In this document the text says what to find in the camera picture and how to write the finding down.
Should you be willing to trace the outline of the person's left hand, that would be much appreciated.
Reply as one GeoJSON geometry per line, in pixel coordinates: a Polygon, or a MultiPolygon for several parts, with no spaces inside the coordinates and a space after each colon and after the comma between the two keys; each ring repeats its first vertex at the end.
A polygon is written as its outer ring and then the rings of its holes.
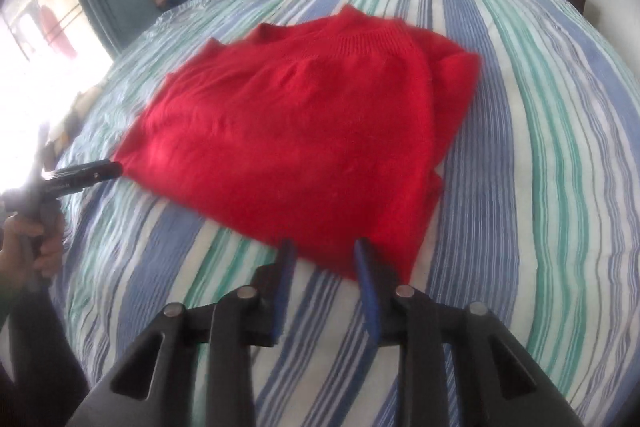
{"type": "Polygon", "coordinates": [[[65,220],[60,210],[54,214],[53,228],[19,213],[6,217],[2,225],[1,306],[13,303],[34,274],[52,279],[63,262],[65,220]]]}

